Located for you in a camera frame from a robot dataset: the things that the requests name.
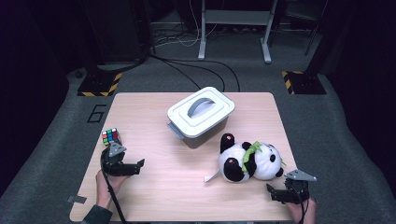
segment white container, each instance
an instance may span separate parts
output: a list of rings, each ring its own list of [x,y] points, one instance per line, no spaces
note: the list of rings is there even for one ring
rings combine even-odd
[[[197,148],[221,131],[235,109],[232,100],[206,87],[168,109],[168,127],[191,148]]]

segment panda plush toy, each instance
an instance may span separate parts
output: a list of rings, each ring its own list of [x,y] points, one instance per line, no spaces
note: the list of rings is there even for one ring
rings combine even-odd
[[[282,160],[275,147],[263,142],[235,143],[231,133],[220,141],[219,172],[230,182],[244,182],[251,177],[270,180],[283,175]]]

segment wooden table top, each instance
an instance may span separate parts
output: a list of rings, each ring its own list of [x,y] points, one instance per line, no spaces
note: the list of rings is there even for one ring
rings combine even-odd
[[[284,189],[285,177],[261,181],[255,177],[230,183],[219,176],[204,177],[218,170],[219,142],[232,133],[236,142],[262,141],[277,148],[285,173],[297,169],[274,96],[268,92],[224,92],[235,102],[226,127],[200,147],[191,149],[167,127],[167,110],[192,92],[118,93],[103,130],[117,128],[125,151],[124,163],[145,159],[140,175],[122,186],[117,198],[127,221],[274,221],[291,220],[287,207],[271,200],[268,183]],[[95,175],[106,148],[99,138],[70,219],[81,221],[95,204]],[[112,220],[120,220],[114,204]]]

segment white lid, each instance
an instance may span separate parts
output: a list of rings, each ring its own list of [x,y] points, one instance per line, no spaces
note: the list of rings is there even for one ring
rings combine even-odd
[[[168,118],[185,136],[197,137],[227,118],[234,109],[232,100],[215,88],[206,87],[171,106]]]

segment table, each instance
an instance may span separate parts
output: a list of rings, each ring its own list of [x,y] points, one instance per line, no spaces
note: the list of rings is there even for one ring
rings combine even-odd
[[[237,142],[263,141],[275,146],[285,173],[296,164],[274,96],[267,92],[225,92],[235,102],[222,132],[196,149],[175,137],[166,123],[170,106],[192,92],[118,93],[108,112],[103,130],[117,128],[127,147],[124,163],[145,159],[140,175],[133,175],[122,186],[118,200],[127,221],[273,221],[291,220],[286,206],[271,201],[268,183],[284,189],[285,177],[260,181],[254,177],[244,183],[230,183],[221,176],[204,182],[217,170],[219,140],[232,133]],[[95,204],[95,175],[105,149],[99,133],[95,150],[70,219],[81,221]],[[114,204],[112,220],[120,220]]]
[[[268,49],[268,36],[275,15],[277,0],[273,0],[270,11],[237,11],[237,10],[207,10],[205,0],[202,0],[202,33],[198,60],[205,59],[206,50],[206,24],[241,24],[241,25],[265,25],[264,37],[260,38],[262,55],[265,63],[271,63],[271,55]]]

